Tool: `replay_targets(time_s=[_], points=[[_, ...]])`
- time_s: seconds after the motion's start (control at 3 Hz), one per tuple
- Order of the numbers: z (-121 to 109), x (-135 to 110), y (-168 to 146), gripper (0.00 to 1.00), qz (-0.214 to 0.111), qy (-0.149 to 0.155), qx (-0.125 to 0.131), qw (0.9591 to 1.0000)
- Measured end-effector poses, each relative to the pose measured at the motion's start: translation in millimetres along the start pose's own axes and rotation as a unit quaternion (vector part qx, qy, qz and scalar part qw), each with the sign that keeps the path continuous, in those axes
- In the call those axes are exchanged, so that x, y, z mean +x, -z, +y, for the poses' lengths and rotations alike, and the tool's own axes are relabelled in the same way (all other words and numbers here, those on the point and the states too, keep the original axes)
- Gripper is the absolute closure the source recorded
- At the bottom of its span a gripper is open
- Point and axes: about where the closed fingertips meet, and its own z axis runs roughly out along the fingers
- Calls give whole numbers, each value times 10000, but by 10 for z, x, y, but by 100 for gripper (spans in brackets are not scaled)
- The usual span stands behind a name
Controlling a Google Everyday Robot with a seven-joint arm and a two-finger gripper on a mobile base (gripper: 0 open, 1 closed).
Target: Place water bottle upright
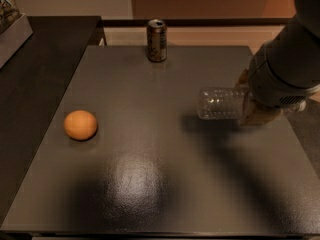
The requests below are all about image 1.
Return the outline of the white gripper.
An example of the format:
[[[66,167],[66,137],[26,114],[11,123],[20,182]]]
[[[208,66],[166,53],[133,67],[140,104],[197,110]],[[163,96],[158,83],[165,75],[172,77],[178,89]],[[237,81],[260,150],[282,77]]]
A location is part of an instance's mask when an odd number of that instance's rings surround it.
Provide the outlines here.
[[[253,98],[243,101],[242,126],[268,124],[317,93],[319,49],[280,48],[269,41],[253,56],[248,70],[240,74],[235,87],[250,86]]]

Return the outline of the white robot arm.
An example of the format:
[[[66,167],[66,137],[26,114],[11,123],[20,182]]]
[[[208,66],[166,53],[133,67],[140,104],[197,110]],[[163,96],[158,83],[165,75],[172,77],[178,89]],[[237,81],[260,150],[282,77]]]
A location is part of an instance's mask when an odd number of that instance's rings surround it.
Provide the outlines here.
[[[320,0],[294,0],[296,14],[252,57],[237,85],[245,89],[240,123],[267,124],[299,112],[320,90]]]

